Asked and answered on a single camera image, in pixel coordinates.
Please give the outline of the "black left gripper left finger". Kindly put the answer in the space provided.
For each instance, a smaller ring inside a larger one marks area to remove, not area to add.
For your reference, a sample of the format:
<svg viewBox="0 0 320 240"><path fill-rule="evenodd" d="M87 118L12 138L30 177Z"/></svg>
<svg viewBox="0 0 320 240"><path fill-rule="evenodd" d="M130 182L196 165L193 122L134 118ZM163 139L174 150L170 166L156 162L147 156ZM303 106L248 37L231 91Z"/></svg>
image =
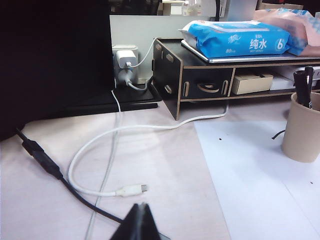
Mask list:
<svg viewBox="0 0 320 240"><path fill-rule="evenodd" d="M143 204L135 203L110 239L141 240L143 236L142 220Z"/></svg>

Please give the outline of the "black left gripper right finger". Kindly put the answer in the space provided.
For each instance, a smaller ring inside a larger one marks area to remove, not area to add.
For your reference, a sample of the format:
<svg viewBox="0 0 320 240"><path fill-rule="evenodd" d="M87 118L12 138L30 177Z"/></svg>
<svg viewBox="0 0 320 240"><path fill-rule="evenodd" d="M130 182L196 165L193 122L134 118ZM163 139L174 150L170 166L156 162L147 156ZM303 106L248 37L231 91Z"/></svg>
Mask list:
<svg viewBox="0 0 320 240"><path fill-rule="evenodd" d="M142 204L141 239L164 240L165 237L158 231L151 209L147 203Z"/></svg>

